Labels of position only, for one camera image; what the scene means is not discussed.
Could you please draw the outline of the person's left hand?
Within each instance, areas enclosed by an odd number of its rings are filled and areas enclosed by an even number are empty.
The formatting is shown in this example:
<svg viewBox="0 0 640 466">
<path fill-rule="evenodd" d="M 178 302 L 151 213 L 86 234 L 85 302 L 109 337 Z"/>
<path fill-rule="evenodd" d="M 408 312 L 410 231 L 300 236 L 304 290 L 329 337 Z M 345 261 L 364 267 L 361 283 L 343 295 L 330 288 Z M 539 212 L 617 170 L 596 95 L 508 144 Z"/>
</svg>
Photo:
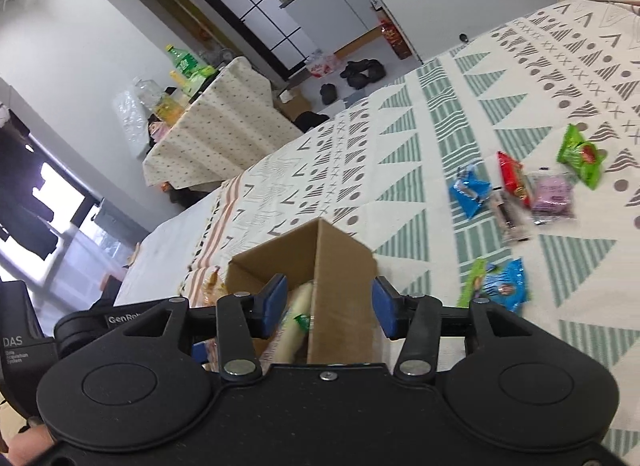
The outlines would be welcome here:
<svg viewBox="0 0 640 466">
<path fill-rule="evenodd" d="M 54 446 L 47 426 L 40 420 L 29 420 L 26 430 L 6 442 L 1 438 L 2 465 L 29 465 Z"/>
</svg>

